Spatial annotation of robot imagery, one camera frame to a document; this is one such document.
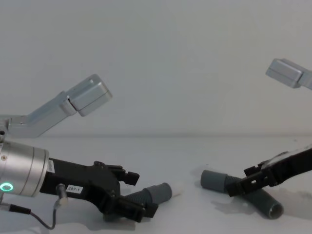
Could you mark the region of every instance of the black cable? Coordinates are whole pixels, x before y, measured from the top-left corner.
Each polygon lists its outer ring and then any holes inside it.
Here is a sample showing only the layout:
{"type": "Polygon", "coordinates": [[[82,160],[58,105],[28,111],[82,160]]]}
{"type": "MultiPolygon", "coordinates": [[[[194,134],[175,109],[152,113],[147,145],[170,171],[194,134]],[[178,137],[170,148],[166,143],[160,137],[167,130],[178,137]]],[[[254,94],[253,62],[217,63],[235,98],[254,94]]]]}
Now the black cable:
{"type": "Polygon", "coordinates": [[[44,227],[46,227],[49,230],[52,230],[55,228],[55,224],[56,224],[56,216],[57,216],[57,210],[53,209],[53,221],[52,221],[52,226],[50,227],[49,225],[47,225],[41,218],[39,218],[36,214],[30,212],[30,215],[32,217],[34,217],[36,220],[38,220],[44,227]]]}

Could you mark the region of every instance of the white wall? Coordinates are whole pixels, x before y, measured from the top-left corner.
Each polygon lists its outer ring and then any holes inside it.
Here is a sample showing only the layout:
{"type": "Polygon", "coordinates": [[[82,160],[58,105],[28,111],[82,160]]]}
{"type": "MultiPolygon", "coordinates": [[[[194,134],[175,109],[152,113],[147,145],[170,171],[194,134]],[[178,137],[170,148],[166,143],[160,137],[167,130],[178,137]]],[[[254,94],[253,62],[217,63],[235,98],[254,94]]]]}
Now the white wall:
{"type": "Polygon", "coordinates": [[[98,73],[114,98],[49,135],[310,134],[312,91],[265,72],[273,58],[312,68],[311,12],[309,0],[1,1],[1,114],[98,73]]]}

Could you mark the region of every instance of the gray plastic tube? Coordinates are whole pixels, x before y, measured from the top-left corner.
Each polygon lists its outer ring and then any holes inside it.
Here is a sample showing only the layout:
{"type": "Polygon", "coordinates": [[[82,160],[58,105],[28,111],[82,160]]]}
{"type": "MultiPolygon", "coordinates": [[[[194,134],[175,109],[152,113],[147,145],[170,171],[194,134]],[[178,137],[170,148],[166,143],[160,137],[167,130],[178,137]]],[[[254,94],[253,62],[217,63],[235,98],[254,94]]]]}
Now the gray plastic tube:
{"type": "MultiPolygon", "coordinates": [[[[201,174],[200,184],[205,189],[226,194],[226,186],[238,180],[240,180],[238,177],[205,170],[201,174]]],[[[277,219],[284,213],[282,204],[262,189],[250,194],[242,195],[241,197],[253,204],[269,219],[277,219]]]]}
{"type": "MultiPolygon", "coordinates": [[[[129,194],[125,196],[132,202],[139,204],[145,203],[155,203],[161,204],[165,201],[170,200],[172,197],[177,196],[183,192],[182,184],[177,183],[170,185],[168,183],[162,183],[159,185],[154,185],[148,188],[145,188],[139,192],[129,194]]],[[[106,222],[111,222],[119,218],[116,214],[105,215],[104,220],[106,222]]]]}

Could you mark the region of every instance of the sticker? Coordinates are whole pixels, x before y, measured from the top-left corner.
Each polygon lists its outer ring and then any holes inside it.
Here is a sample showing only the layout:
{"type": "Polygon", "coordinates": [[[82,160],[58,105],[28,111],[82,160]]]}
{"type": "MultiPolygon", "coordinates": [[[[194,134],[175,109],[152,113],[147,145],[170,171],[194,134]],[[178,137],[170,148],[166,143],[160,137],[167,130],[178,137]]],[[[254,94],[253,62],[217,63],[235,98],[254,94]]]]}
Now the sticker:
{"type": "Polygon", "coordinates": [[[69,184],[66,191],[68,193],[81,194],[83,187],[69,184]]]}
{"type": "Polygon", "coordinates": [[[49,161],[48,161],[48,168],[47,168],[47,171],[48,171],[48,172],[55,173],[55,170],[54,170],[54,162],[53,162],[52,160],[49,160],[49,161]]]}

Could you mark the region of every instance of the green led ring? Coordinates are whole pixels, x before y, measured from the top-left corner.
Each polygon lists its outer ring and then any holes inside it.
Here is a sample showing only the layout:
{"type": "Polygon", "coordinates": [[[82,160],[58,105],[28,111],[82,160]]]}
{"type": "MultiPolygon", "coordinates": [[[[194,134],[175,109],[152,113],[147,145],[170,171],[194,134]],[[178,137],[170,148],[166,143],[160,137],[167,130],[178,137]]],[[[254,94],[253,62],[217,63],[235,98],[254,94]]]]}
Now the green led ring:
{"type": "Polygon", "coordinates": [[[4,192],[8,192],[13,190],[13,185],[6,182],[0,185],[0,189],[4,192]]]}

